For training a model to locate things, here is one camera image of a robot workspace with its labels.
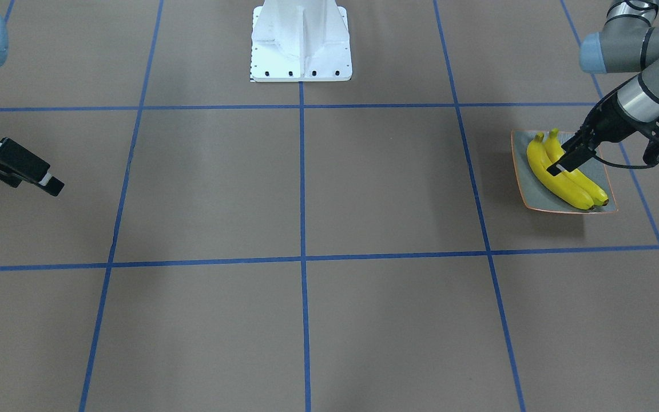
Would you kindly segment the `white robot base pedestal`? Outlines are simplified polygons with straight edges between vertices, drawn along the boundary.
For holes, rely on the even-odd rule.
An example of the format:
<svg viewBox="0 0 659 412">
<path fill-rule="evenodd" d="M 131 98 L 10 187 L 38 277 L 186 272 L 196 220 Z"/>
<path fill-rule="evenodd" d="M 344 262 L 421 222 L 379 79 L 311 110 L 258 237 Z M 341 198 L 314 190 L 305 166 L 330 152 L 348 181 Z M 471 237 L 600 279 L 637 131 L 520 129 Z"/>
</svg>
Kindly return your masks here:
<svg viewBox="0 0 659 412">
<path fill-rule="evenodd" d="M 265 1 L 253 9 L 249 80 L 351 80 L 350 23 L 335 1 Z"/>
</svg>

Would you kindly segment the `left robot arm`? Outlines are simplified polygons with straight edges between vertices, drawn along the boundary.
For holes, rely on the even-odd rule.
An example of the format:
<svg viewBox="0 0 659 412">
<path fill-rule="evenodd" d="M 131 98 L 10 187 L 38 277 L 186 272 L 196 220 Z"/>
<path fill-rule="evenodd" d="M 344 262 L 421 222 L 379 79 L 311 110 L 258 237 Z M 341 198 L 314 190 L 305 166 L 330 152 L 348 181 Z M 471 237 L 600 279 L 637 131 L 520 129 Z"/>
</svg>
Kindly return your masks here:
<svg viewBox="0 0 659 412">
<path fill-rule="evenodd" d="M 643 168 L 659 164 L 659 1 L 612 1 L 601 31 L 585 37 L 579 65 L 589 74 L 630 73 L 631 77 L 602 97 L 562 148 L 563 156 L 547 167 L 556 176 L 572 172 L 604 142 L 619 143 L 634 133 L 648 141 Z"/>
</svg>

